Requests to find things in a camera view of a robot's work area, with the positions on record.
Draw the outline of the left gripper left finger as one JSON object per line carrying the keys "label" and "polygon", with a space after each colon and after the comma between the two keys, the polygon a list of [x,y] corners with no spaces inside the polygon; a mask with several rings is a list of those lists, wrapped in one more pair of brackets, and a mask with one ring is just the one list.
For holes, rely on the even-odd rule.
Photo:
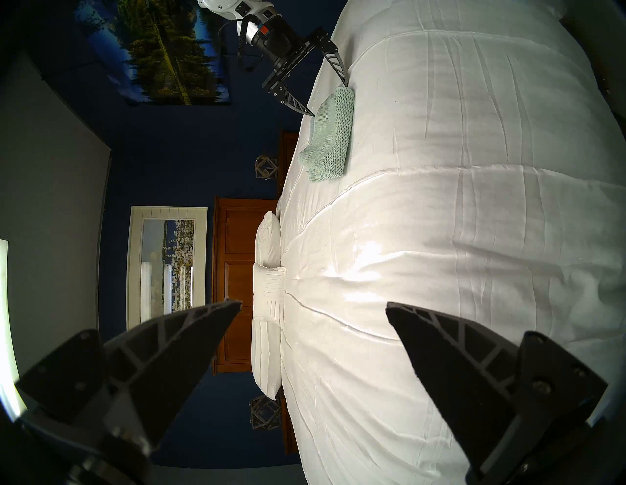
{"label": "left gripper left finger", "polygon": [[33,408],[21,420],[70,446],[104,448],[125,440],[153,451],[207,373],[242,302],[162,315],[103,343],[83,330],[19,378]]}

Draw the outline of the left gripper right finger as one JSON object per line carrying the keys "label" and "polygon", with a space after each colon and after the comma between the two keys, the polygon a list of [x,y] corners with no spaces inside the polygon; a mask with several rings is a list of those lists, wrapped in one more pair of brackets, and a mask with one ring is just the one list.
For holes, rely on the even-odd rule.
{"label": "left gripper right finger", "polygon": [[468,462],[467,476],[545,476],[586,451],[607,383],[550,337],[518,345],[471,320],[388,302],[416,377]]}

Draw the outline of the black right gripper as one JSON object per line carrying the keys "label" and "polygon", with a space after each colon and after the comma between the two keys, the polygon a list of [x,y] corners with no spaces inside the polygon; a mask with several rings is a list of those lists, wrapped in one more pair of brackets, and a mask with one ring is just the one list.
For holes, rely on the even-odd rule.
{"label": "black right gripper", "polygon": [[262,51],[274,68],[263,82],[262,89],[279,104],[296,113],[315,117],[315,113],[305,103],[301,103],[285,84],[293,69],[315,48],[322,52],[342,85],[348,87],[346,69],[339,50],[322,27],[302,37],[289,26],[283,17],[274,16],[258,29],[257,48]]}

